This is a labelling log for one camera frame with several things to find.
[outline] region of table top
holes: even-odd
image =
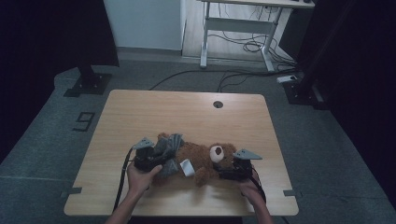
[[[214,102],[223,103],[222,108]],[[181,133],[187,142],[210,146],[232,143],[263,157],[252,161],[273,216],[298,213],[276,133],[264,97],[258,94],[112,91],[98,121],[64,211],[69,216],[110,215],[120,183],[120,170],[132,145],[158,133]],[[121,199],[125,197],[125,180]],[[210,179],[197,188],[190,178],[174,175],[145,192],[133,216],[254,216],[232,180]]]
[[[314,2],[305,3],[303,0],[298,2],[291,0],[199,0],[201,2],[210,3],[226,3],[226,4],[240,4],[240,5],[254,5],[267,7],[292,7],[292,8],[313,8]]]

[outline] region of cable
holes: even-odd
[[[248,17],[249,19],[251,19],[251,17],[253,16],[253,14],[256,12],[257,10],[257,6],[254,7],[254,11],[250,14],[250,16]]]
[[[280,75],[280,74],[287,74],[287,73],[296,73],[299,72],[300,70],[292,68],[292,69],[286,69],[286,70],[282,70],[282,71],[277,71],[277,72],[273,72],[273,73],[254,73],[254,72],[249,72],[249,73],[237,73],[237,74],[232,74],[229,75],[227,77],[223,76],[223,78],[221,79],[219,86],[218,86],[218,92],[222,92],[222,89],[225,88],[226,86],[236,86],[236,85],[240,85],[242,83],[244,83],[248,78],[250,77],[270,77],[270,76],[275,76],[275,75]],[[239,81],[238,83],[231,83],[231,84],[226,84],[226,85],[222,85],[222,83],[231,77],[238,77],[238,76],[247,76],[246,78],[244,78],[242,81]]]
[[[272,7],[270,7],[270,10],[272,10]],[[273,12],[277,12],[278,10],[279,10],[279,7],[277,7],[276,10]],[[267,10],[265,10],[265,12],[269,13],[269,11],[267,11]]]
[[[203,15],[205,16],[205,3],[203,4],[203,6],[204,6],[203,7]],[[225,6],[225,12],[228,15],[227,5],[224,4],[224,6]],[[257,9],[258,9],[258,7],[255,7],[253,13],[250,15],[250,18],[257,11]],[[260,20],[263,10],[264,10],[264,7],[262,7],[262,11],[260,12],[260,16],[258,17],[258,20]],[[271,14],[273,12],[277,12],[277,11],[278,11],[278,8],[276,9],[276,11],[273,11],[272,7],[270,7],[269,11],[265,10],[265,12],[268,13],[268,19],[267,20],[269,21],[271,19]],[[219,3],[219,16],[221,17],[220,3]],[[221,35],[208,35],[208,36],[215,36],[215,37],[222,38],[222,39],[224,39],[226,41],[229,41],[229,42],[232,42],[232,43],[235,43],[235,44],[243,45],[243,50],[244,51],[253,52],[253,53],[261,51],[262,48],[264,47],[266,39],[267,39],[267,35],[254,36],[254,34],[252,34],[251,38],[230,38],[230,37],[228,37],[225,34],[224,31],[222,33],[223,33],[224,36],[221,36]],[[256,40],[256,38],[260,38],[260,37],[265,37],[263,42],[260,42],[260,41]],[[276,61],[277,63],[283,63],[283,65],[286,65],[286,66],[295,67],[297,65],[297,63],[294,60],[282,57],[282,56],[280,56],[280,55],[278,55],[276,53],[276,48],[277,48],[278,43],[277,43],[276,39],[273,38],[273,40],[275,40],[276,45],[275,45],[275,47],[273,49],[271,47],[269,48],[269,53],[273,57],[274,61]]]
[[[228,12],[227,12],[227,4],[225,4],[225,3],[224,3],[224,10],[225,10],[225,14],[227,14],[228,18],[230,18],[230,15],[228,15]]]
[[[283,219],[283,221],[285,221],[286,224],[290,224],[285,217],[282,217],[282,219]]]
[[[180,75],[183,75],[183,74],[186,74],[186,73],[209,73],[209,72],[214,72],[214,73],[221,72],[221,73],[223,73],[223,72],[227,72],[227,71],[224,71],[224,70],[222,70],[222,71],[219,71],[219,70],[213,70],[213,71],[210,71],[210,70],[189,70],[189,71],[183,71],[183,72],[179,72],[179,73],[173,74],[170,77],[166,77],[165,79],[161,80],[160,82],[158,82],[157,84],[155,84],[153,87],[151,87],[148,90],[149,91],[154,90],[157,86],[159,86],[160,84],[164,83],[166,80],[171,79],[172,77],[177,77],[177,76],[180,76]]]
[[[235,162],[233,165],[237,165],[238,168],[239,168],[243,173],[245,173],[245,177],[248,178],[249,180],[251,180],[251,182],[253,182],[253,184],[256,186],[257,190],[260,192],[260,195],[262,196],[262,199],[264,200],[265,203],[267,203],[267,197],[265,196],[265,192],[264,192],[264,190],[262,189],[262,182],[260,182],[260,179],[259,179],[259,181],[257,181],[257,180],[253,177],[253,174],[252,174],[252,173],[250,173],[249,171],[247,171],[242,165],[238,164],[237,162]]]
[[[134,147],[131,147],[131,149],[129,149],[128,154],[125,157],[125,161],[124,164],[122,165],[122,170],[121,170],[121,177],[120,177],[120,185],[119,185],[119,191],[117,192],[117,197],[116,197],[116,201],[114,202],[114,207],[113,207],[113,212],[116,210],[116,208],[119,206],[119,202],[120,202],[120,196],[122,194],[122,188],[123,188],[123,183],[125,180],[125,172],[126,169],[128,167],[128,161],[131,158],[131,152],[132,149]]]

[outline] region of power strip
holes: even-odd
[[[297,80],[296,76],[286,76],[286,77],[279,77],[276,79],[277,83],[283,83],[283,82],[289,82],[289,81],[295,81]]]

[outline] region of desk leg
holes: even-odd
[[[206,6],[206,15],[205,15],[205,26],[204,26],[204,42],[201,46],[201,68],[206,68],[206,59],[207,59],[207,23],[209,22],[209,9],[210,3],[207,3]]]
[[[271,31],[270,31],[270,34],[269,34],[270,36],[268,36],[267,40],[265,41],[264,48],[262,49],[262,57],[264,58],[265,65],[267,66],[267,69],[268,69],[269,72],[274,72],[275,71],[275,69],[274,69],[274,67],[272,65],[272,62],[271,62],[272,57],[271,57],[271,55],[269,53],[269,48],[271,47],[271,42],[272,42],[272,40],[274,38],[274,34],[275,34],[275,31],[276,31],[277,24],[279,22],[280,14],[282,13],[282,9],[283,9],[283,7],[280,7],[278,9],[277,14],[276,14],[276,18],[274,19],[273,25],[271,27]]]

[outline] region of brown teddy bear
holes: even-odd
[[[169,137],[169,134],[160,133],[158,139]],[[179,175],[194,175],[194,182],[197,187],[201,187],[207,183],[210,178],[219,178],[219,173],[213,168],[217,165],[222,169],[233,168],[233,154],[236,148],[229,143],[215,143],[207,147],[197,145],[191,142],[183,142],[176,152],[174,160],[176,160]],[[187,174],[181,164],[192,167],[192,174]],[[156,176],[153,180],[154,185],[161,185],[166,178]]]

